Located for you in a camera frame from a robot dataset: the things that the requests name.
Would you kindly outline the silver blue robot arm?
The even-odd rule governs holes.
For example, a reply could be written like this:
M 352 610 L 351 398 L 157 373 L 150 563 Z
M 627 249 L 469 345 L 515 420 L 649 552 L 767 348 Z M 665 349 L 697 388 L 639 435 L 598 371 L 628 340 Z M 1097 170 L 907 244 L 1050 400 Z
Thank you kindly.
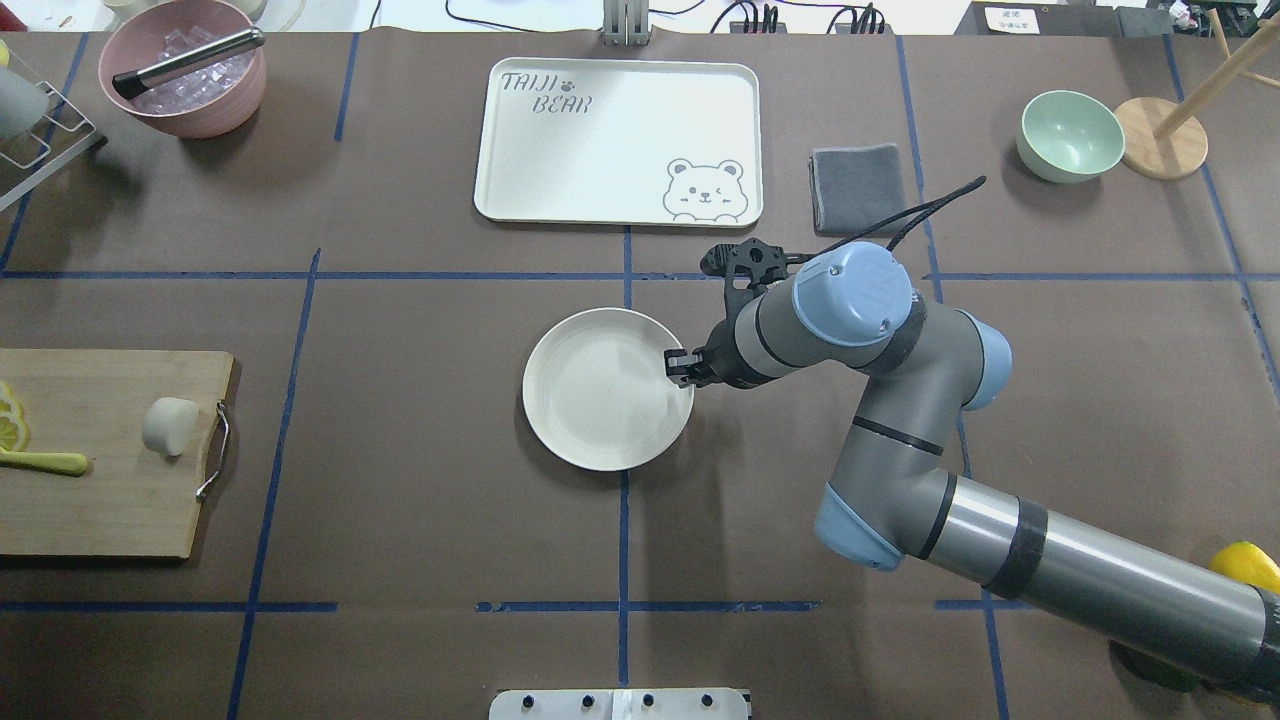
M 677 386 L 755 389 L 826 363 L 865 377 L 815 518 L 828 548 L 881 571 L 919 559 L 1225 693 L 1277 703 L 1275 592 L 945 466 L 960 415 L 1009 382 L 1004 334 L 922 295 L 878 243 L 795 254 L 750 238 L 712 247 L 700 269 L 724 283 L 724 319 L 703 346 L 666 352 Z

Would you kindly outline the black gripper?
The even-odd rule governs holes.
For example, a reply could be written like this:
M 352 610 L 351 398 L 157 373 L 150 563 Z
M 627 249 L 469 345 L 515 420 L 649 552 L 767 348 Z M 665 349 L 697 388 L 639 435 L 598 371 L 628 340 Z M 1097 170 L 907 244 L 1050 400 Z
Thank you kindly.
M 717 323 L 707 342 L 695 351 L 666 350 L 664 365 L 668 379 L 680 388 L 727 384 L 754 389 L 762 384 L 762 374 L 749 366 L 740 354 L 733 327 L 727 320 Z

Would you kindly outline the white robot base pillar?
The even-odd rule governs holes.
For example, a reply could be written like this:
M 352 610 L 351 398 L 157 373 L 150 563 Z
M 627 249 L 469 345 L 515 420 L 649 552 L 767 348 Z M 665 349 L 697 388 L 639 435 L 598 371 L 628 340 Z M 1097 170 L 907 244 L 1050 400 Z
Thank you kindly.
M 753 719 L 746 691 L 728 687 L 502 691 L 489 719 Z

